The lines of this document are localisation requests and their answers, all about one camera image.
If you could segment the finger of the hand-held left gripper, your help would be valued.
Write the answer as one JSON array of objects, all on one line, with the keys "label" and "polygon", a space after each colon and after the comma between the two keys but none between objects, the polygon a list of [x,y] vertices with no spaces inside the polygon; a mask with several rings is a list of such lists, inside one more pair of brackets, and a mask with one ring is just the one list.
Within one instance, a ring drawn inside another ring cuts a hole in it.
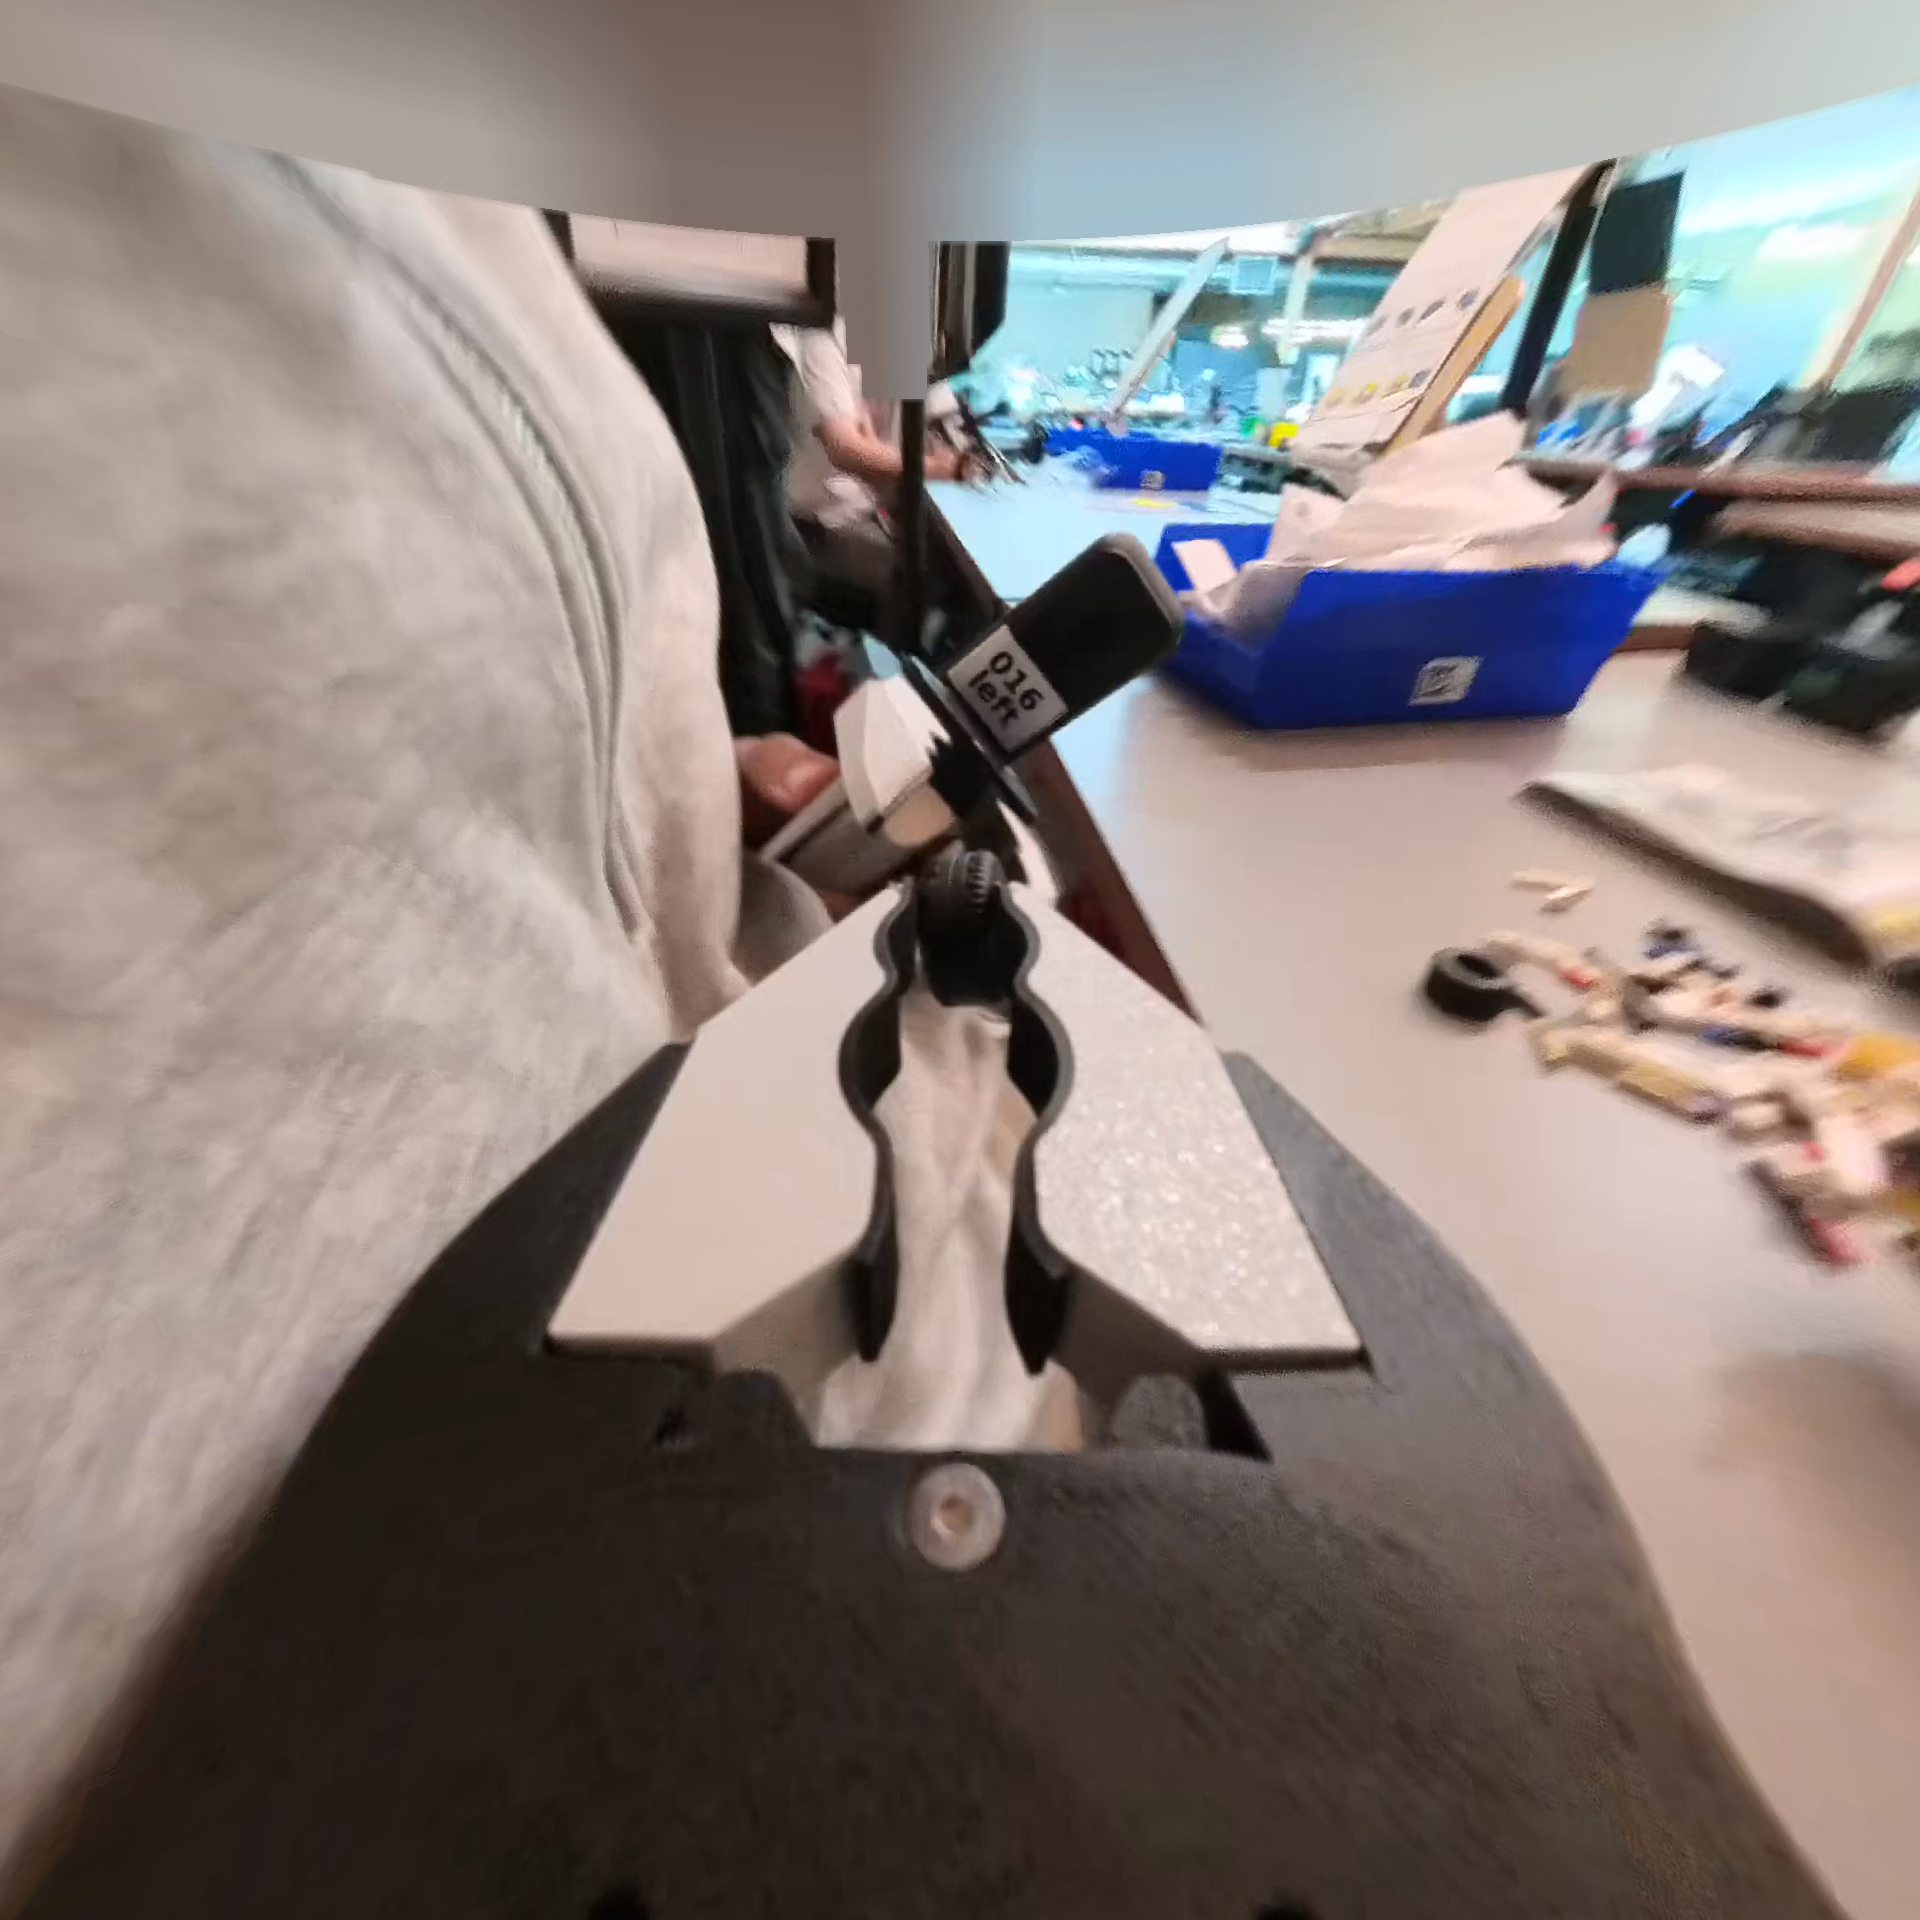
[{"label": "finger of the hand-held left gripper", "polygon": [[934,767],[870,771],[870,852],[875,856],[922,856],[961,826]]},{"label": "finger of the hand-held left gripper", "polygon": [[937,711],[903,673],[866,679],[836,711],[836,757],[860,822],[883,822],[931,788],[944,739]]}]

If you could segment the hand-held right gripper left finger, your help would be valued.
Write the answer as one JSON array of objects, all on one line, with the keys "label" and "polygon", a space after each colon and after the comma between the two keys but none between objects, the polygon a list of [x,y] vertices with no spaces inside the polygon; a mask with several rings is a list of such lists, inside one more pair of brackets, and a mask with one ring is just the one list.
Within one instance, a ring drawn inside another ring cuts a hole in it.
[{"label": "hand-held right gripper left finger", "polygon": [[779,1379],[805,1429],[856,1354],[847,1263],[882,1152],[840,1076],[898,983],[892,885],[704,1021],[545,1324],[569,1357]]}]

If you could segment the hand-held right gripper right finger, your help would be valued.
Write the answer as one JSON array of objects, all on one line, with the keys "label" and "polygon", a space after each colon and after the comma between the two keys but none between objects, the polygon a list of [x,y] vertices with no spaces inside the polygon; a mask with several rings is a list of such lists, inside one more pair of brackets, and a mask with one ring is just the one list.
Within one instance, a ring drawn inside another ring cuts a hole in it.
[{"label": "hand-held right gripper right finger", "polygon": [[1114,1411],[1142,1379],[1367,1366],[1367,1346],[1212,1035],[1039,898],[1020,943],[1007,1074],[1007,1327]]}]

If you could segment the small black lego tire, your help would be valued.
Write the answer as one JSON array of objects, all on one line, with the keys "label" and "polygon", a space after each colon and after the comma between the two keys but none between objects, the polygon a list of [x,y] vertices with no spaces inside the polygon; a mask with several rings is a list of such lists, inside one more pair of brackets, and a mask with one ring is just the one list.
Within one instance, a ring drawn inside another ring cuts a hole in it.
[{"label": "small black lego tire", "polygon": [[1002,1014],[1015,1002],[1028,936],[997,852],[950,846],[918,871],[915,946],[942,1004]]}]

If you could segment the large black lego tire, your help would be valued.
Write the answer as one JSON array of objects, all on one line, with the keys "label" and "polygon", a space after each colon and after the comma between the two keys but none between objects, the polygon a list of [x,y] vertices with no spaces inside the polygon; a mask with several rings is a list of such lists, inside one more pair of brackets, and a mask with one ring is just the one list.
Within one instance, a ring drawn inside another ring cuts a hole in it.
[{"label": "large black lego tire", "polygon": [[1523,989],[1508,962],[1484,946],[1438,946],[1429,954],[1420,996],[1445,1019],[1484,1028],[1504,1014],[1543,1019],[1543,1008]]}]

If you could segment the lego instruction booklet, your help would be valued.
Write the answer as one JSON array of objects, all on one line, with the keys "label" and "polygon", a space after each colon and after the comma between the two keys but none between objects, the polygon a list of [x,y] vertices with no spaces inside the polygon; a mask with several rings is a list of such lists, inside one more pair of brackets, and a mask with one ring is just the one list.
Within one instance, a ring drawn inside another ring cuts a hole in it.
[{"label": "lego instruction booklet", "polygon": [[1709,764],[1547,774],[1527,800],[1705,878],[1817,946],[1917,989],[1917,784],[1804,800]]}]

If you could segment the person's left hand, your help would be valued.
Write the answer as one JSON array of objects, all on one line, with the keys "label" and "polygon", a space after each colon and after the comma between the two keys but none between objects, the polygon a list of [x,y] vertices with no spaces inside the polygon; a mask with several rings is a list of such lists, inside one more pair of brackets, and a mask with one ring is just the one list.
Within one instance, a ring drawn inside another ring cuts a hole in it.
[{"label": "person's left hand", "polygon": [[759,849],[840,778],[837,760],[791,732],[736,736],[743,842]]}]

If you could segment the blue plastic bin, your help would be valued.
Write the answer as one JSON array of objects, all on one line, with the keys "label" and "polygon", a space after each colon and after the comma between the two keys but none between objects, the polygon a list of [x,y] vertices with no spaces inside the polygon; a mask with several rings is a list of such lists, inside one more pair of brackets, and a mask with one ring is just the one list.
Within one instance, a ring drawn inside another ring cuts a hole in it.
[{"label": "blue plastic bin", "polygon": [[1204,612],[1160,673],[1260,732],[1569,716],[1622,647],[1661,565],[1313,569],[1236,638]]},{"label": "blue plastic bin", "polygon": [[1049,426],[1049,461],[1071,461],[1106,490],[1192,490],[1215,485],[1224,443],[1208,438],[1171,438],[1160,433],[1119,433],[1097,425]]}]

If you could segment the black metal pole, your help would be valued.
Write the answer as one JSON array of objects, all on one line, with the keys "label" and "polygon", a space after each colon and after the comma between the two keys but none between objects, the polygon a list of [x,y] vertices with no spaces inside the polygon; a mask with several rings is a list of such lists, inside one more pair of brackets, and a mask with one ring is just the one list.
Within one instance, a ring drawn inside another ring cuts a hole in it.
[{"label": "black metal pole", "polygon": [[902,659],[918,659],[925,644],[925,397],[898,406],[898,488],[895,488],[895,630]]}]

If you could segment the black hanging cloth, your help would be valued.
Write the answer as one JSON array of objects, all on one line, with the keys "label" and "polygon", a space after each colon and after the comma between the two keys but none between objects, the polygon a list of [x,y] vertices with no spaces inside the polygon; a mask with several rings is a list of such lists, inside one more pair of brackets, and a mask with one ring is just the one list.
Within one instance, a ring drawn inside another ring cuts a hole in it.
[{"label": "black hanging cloth", "polygon": [[768,324],[711,329],[618,315],[610,331],[667,416],[703,503],[735,732],[800,732],[794,367]]}]

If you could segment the pile of white paper wrappers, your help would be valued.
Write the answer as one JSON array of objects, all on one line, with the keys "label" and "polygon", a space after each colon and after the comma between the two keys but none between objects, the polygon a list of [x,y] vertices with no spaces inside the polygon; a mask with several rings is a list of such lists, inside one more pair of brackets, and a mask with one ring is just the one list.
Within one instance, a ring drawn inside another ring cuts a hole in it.
[{"label": "pile of white paper wrappers", "polygon": [[1264,544],[1233,559],[1223,536],[1172,544],[1186,572],[1189,612],[1254,635],[1280,617],[1313,572],[1513,572],[1592,569],[1618,555],[1615,480],[1579,495],[1539,481],[1526,465],[1527,422],[1490,412],[1386,451],[1358,469],[1348,493],[1292,481]]}]

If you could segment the cardboard sign board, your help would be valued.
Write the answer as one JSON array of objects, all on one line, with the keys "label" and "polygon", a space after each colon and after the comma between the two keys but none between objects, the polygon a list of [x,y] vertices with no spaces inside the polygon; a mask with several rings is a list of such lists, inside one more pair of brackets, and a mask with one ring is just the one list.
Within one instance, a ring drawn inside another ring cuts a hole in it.
[{"label": "cardboard sign board", "polygon": [[1436,430],[1520,308],[1520,264],[1596,178],[1592,162],[1458,194],[1292,438],[1295,461],[1378,456]]}]

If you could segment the grey zip hoodie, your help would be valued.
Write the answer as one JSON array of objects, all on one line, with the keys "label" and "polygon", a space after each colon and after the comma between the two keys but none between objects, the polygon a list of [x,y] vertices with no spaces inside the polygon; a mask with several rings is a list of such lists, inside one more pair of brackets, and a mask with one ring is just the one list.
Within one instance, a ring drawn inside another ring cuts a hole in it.
[{"label": "grey zip hoodie", "polygon": [[743,993],[716,650],[538,211],[4,88],[4,1883],[395,1301]]}]

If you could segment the black case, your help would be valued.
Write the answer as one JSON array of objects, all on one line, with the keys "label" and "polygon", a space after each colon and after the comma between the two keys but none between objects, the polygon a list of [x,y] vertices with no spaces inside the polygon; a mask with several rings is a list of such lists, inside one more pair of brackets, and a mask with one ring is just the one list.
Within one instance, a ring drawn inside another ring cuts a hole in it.
[{"label": "black case", "polygon": [[1888,736],[1917,716],[1917,594],[1871,592],[1845,614],[1774,617],[1751,635],[1702,630],[1683,673],[1832,732]]}]

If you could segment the wooden edged table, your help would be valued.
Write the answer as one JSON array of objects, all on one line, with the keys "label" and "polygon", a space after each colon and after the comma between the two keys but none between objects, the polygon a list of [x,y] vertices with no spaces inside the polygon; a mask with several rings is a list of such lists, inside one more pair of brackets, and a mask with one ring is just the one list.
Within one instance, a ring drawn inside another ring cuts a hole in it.
[{"label": "wooden edged table", "polygon": [[1620,534],[1666,523],[1674,544],[1739,536],[1884,565],[1917,556],[1917,481],[1885,480],[1869,468],[1780,461],[1609,468],[1566,456],[1527,456],[1526,468],[1563,490],[1586,490],[1609,469]]}]

